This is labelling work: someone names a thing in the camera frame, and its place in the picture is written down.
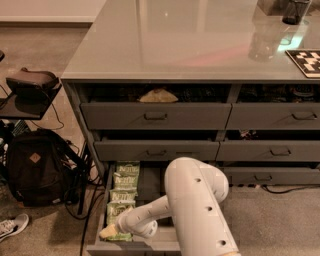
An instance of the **gray cabinet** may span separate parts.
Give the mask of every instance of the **gray cabinet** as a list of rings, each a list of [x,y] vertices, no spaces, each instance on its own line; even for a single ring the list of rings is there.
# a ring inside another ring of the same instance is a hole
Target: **gray cabinet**
[[[320,184],[320,82],[285,53],[319,45],[319,17],[288,27],[256,1],[209,3],[106,1],[62,76],[107,184],[116,161],[140,161],[140,205],[164,193],[163,172],[180,156],[217,166],[233,185]],[[138,101],[159,87],[178,102]],[[97,235],[87,249],[180,255],[172,223],[149,241],[106,243]]]

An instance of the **cable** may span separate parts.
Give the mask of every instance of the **cable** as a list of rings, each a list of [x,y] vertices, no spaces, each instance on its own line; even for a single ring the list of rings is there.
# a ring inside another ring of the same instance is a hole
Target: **cable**
[[[69,146],[72,146],[72,147],[74,147],[77,151],[76,151],[76,154],[78,155],[79,154],[79,152],[80,152],[80,148],[77,146],[77,145],[75,145],[71,140],[66,140],[66,142],[67,142],[67,144],[69,145]]]
[[[80,244],[80,254],[79,254],[80,256],[82,256],[82,254],[83,254],[84,241],[85,241],[85,237],[86,237],[86,233],[87,233],[87,227],[88,227],[88,223],[89,223],[89,218],[90,218],[90,215],[91,215],[91,211],[92,211],[93,206],[94,206],[94,204],[96,203],[97,199],[98,199],[101,195],[104,195],[104,192],[102,192],[102,193],[100,193],[100,194],[94,199],[94,196],[95,196],[95,194],[96,194],[97,189],[98,189],[98,187],[95,187],[94,192],[93,192],[93,194],[92,194],[91,203],[90,203],[90,206],[89,206],[89,210],[88,210],[86,222],[85,222],[84,227],[83,227],[81,244]]]
[[[49,102],[51,101],[51,98],[49,97],[49,95],[48,95],[42,88],[38,88],[38,87],[36,87],[36,88],[37,88],[38,90],[40,90],[40,91],[46,96],[46,98],[49,100]],[[56,108],[55,108],[55,106],[53,105],[52,102],[51,102],[50,105],[52,106],[52,108],[53,108],[53,110],[54,110],[54,113],[55,113],[55,115],[56,115],[56,117],[57,117],[58,123],[61,124],[61,126],[59,126],[58,128],[50,128],[50,130],[60,130],[60,129],[62,129],[62,128],[64,127],[64,123],[61,122],[61,120],[60,120],[60,118],[59,118],[59,115],[58,115],[58,112],[57,112],[57,110],[56,110]],[[34,121],[31,121],[31,123],[33,123],[33,124],[34,124],[35,126],[37,126],[38,128],[46,129],[46,128],[43,128],[43,127],[37,125]]]
[[[273,191],[273,190],[269,189],[267,185],[262,185],[261,188],[269,193],[272,193],[272,194],[287,194],[287,193],[290,193],[293,191],[298,191],[298,190],[320,188],[320,185],[292,188],[292,189],[283,190],[283,191]]]
[[[98,188],[104,187],[104,185],[103,185],[102,183],[100,183],[100,181],[101,181],[101,179],[99,179],[99,181],[98,181],[97,184],[90,184],[89,182],[88,182],[88,184],[94,186],[94,187],[95,187],[95,191],[96,191]],[[69,202],[70,202],[70,199],[69,199],[69,201],[68,201],[68,199],[67,199],[68,196],[69,196],[69,194],[70,194],[71,192],[80,189],[80,187],[81,187],[81,184],[79,184],[78,186],[75,186],[75,187],[71,187],[71,188],[69,188],[69,189],[65,192],[65,194],[64,194],[65,204],[64,204],[64,205],[65,205],[65,208],[66,208],[67,212],[68,212],[74,219],[76,219],[76,220],[85,220],[85,219],[88,217],[88,213],[87,213],[87,215],[85,215],[85,216],[78,217],[78,216],[77,216],[75,213],[73,213],[72,210],[69,208],[70,205],[75,205],[75,204],[69,203]]]
[[[98,186],[98,187],[103,186],[103,184],[102,184],[102,183],[99,183],[99,181],[98,181],[98,183],[95,183],[95,181],[96,181],[97,179],[99,179],[99,177],[100,177],[100,175],[97,174],[97,176],[96,176],[94,179],[91,179],[91,177],[90,177],[90,175],[89,175],[88,183],[89,183],[90,185],[93,185],[93,186]]]
[[[4,89],[4,87],[0,84],[0,88],[2,89],[2,91],[7,95],[7,97],[9,96],[9,94],[7,93],[7,91]]]
[[[3,101],[0,102],[0,109],[2,109],[9,101],[9,97],[3,99]]]

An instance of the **sneaker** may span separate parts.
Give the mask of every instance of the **sneaker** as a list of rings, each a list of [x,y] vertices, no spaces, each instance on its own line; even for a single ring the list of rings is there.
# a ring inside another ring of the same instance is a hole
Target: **sneaker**
[[[29,223],[27,214],[20,214],[13,220],[5,220],[0,222],[0,242],[9,237],[22,232]]]

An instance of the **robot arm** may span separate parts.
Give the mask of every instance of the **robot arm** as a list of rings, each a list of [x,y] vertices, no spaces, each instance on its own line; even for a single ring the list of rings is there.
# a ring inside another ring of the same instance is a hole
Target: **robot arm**
[[[172,216],[183,256],[240,256],[218,204],[229,190],[219,169],[178,158],[167,167],[165,188],[166,196],[120,214],[104,236],[112,229],[149,238],[156,233],[157,219]]]

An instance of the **packaged snack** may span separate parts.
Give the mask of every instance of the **packaged snack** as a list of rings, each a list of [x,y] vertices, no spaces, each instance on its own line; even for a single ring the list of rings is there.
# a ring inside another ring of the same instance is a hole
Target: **packaged snack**
[[[116,172],[123,176],[138,176],[140,172],[140,162],[119,161],[117,162]]]
[[[130,189],[130,190],[112,189],[110,190],[110,201],[119,201],[119,200],[133,201],[136,195],[137,195],[136,189]]]
[[[136,189],[138,185],[138,176],[125,175],[115,172],[113,174],[114,189],[130,190]]]
[[[115,222],[117,216],[126,209],[135,207],[135,201],[111,201],[107,204],[107,225]]]
[[[125,241],[125,242],[131,242],[132,241],[132,235],[131,233],[118,233],[114,236],[109,236],[106,238],[106,241]]]

